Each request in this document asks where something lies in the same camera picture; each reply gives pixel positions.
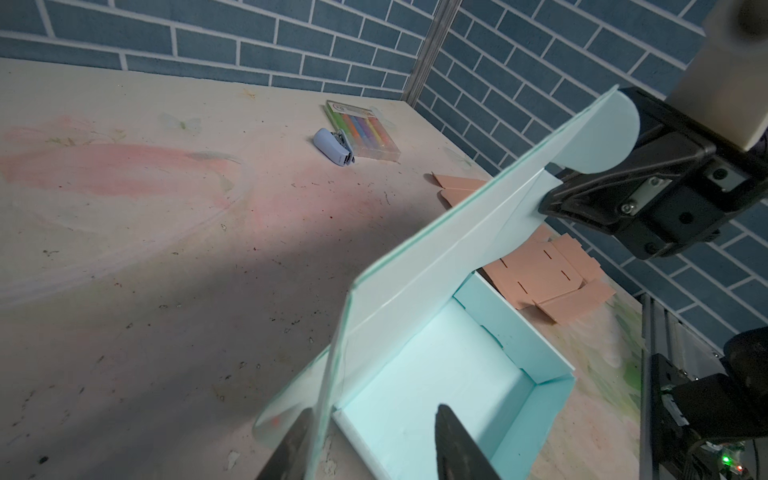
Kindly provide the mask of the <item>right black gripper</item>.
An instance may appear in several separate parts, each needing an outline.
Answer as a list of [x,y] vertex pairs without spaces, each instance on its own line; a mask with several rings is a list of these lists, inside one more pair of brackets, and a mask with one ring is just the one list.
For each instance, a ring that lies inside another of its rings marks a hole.
[[717,239],[725,223],[767,197],[767,136],[743,150],[638,87],[636,145],[618,166],[575,173],[539,212],[613,234],[635,257],[676,255]]

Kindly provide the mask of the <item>mint green paper box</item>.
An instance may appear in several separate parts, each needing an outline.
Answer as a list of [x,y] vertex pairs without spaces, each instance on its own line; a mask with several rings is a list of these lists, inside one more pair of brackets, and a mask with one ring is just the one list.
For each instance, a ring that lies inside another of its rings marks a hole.
[[500,479],[528,476],[576,379],[561,355],[479,273],[543,223],[558,180],[617,166],[639,115],[611,89],[457,206],[361,273],[333,341],[256,418],[278,443],[312,408],[312,479],[330,424],[378,479],[439,479],[435,418],[448,405]]

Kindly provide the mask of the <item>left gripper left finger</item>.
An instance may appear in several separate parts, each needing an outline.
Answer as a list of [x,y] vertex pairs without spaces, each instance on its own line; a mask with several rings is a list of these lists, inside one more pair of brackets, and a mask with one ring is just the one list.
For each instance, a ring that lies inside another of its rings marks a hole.
[[313,420],[312,408],[301,411],[256,476],[257,480],[304,478],[308,466],[309,437]]

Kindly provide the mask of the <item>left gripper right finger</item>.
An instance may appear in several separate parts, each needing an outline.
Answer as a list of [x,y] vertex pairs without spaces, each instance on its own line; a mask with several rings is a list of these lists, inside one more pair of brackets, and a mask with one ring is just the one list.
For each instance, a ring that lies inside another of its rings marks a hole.
[[435,418],[439,479],[500,480],[453,410],[440,404]]

